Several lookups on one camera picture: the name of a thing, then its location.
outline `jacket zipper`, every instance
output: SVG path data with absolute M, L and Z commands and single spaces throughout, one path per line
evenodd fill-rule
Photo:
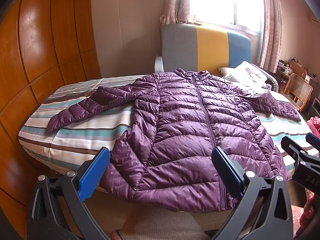
M 192 75 L 192 82 L 193 82 L 193 85 L 196 88 L 200 106 L 204 111 L 204 115 L 205 115 L 205 119 L 206 119 L 206 122 L 207 122 L 207 127 L 208 127 L 208 130 L 209 130 L 210 140 L 211 140 L 212 146 L 213 146 L 213 148 L 215 148 L 217 146 L 217 143 L 216 143 L 216 140 L 215 140 L 215 138 L 213 136 L 213 132 L 212 132 L 211 125 L 210 125 L 210 120 L 209 120 L 209 115 L 208 115 L 207 110 L 203 106 L 203 103 L 202 103 L 202 100 L 201 100 L 201 97 L 200 97 L 200 92 L 199 92 L 199 89 L 198 89 L 198 87 L 196 85 L 196 80 L 195 80 L 195 76 L 194 75 Z M 225 211 L 226 210 L 226 190 L 225 190 L 225 186 L 224 186 L 223 182 L 221 181 L 219 175 L 218 175 L 218 178 L 219 178 L 219 187 L 220 187 L 220 192 L 221 192 L 221 211 Z

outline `black device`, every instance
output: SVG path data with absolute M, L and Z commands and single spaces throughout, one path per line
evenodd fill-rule
M 312 134 L 307 142 L 318 150 L 320 140 Z M 282 148 L 295 160 L 293 179 L 320 195 L 320 159 L 309 156 L 289 137 L 281 141 Z M 108 166 L 110 153 L 101 148 L 91 161 L 86 161 L 78 171 L 68 171 L 58 179 L 39 176 L 28 211 L 28 240 L 107 240 L 109 239 L 94 220 L 84 204 Z M 289 194 L 284 178 L 260 178 L 253 171 L 242 167 L 222 151 L 212 150 L 212 163 L 223 180 L 228 192 L 238 200 L 237 206 L 212 240 L 292 240 L 293 224 Z M 58 196 L 64 196 L 71 215 L 83 238 L 74 235 L 61 211 Z M 259 212 L 249 231 L 239 237 L 257 198 L 262 198 Z M 295 239 L 315 239 L 320 235 L 320 211 L 314 205 L 315 216 L 305 230 L 300 229 Z

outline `bed sheet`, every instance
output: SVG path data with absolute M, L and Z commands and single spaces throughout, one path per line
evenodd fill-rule
M 133 105 L 115 107 L 46 136 L 44 131 L 50 118 L 61 110 L 89 97 L 98 86 L 126 85 L 140 77 L 142 75 L 104 78 L 59 88 L 39 106 L 23 125 L 19 132 L 19 142 L 28 154 L 54 171 L 65 174 L 70 169 L 77 170 L 84 161 L 91 160 L 101 147 L 105 146 L 112 151 L 116 139 L 132 125 Z M 276 99 L 288 102 L 281 94 L 271 93 Z M 301 116 L 301 122 L 296 122 L 270 113 L 256 114 L 274 144 L 283 154 L 290 178 L 294 171 L 294 161 L 280 145 L 281 139 L 285 135 L 290 136 L 308 154 L 318 156 L 319 152 L 305 140 L 305 135 L 311 130 Z

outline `window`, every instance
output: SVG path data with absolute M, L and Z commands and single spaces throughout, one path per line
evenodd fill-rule
M 264 28 L 263 0 L 190 0 L 197 22 L 223 25 L 261 35 Z

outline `patterned curtain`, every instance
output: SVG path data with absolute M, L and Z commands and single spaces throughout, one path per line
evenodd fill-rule
M 161 25 L 187 23 L 190 19 L 190 0 L 165 0 Z
M 265 17 L 260 67 L 275 73 L 280 58 L 283 31 L 280 0 L 265 0 Z

